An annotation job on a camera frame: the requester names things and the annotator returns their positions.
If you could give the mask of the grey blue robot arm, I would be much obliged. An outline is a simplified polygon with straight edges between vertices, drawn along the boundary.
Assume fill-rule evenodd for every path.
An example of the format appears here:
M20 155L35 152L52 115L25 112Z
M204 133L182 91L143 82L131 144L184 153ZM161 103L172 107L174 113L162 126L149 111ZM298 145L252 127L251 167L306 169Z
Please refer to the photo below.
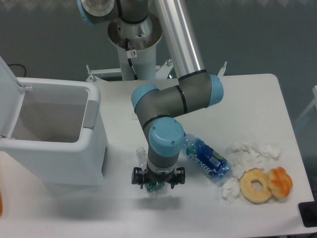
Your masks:
M183 184L185 170L177 168L176 162L184 144L184 129L176 117L217 104L223 97L220 79L204 67L186 2L157 0L157 15L149 13L146 0L80 0L77 4L85 21L109 22L110 40L124 51L121 69L133 80L139 80L145 70L136 63L141 51L165 37L178 84L163 90L144 84L131 95L149 146L147 166L133 169L132 183Z

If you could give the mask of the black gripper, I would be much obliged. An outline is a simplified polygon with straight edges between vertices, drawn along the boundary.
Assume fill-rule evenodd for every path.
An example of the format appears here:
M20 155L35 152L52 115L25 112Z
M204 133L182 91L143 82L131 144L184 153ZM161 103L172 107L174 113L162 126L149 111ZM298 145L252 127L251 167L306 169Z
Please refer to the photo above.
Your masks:
M148 166L146 170L139 167L134 167L131 176L131 183L133 185L139 185L140 189L143 189L144 184L154 183L154 182L167 182L170 184L171 189L178 184L185 183L185 168L179 167L173 169L169 173L155 173Z

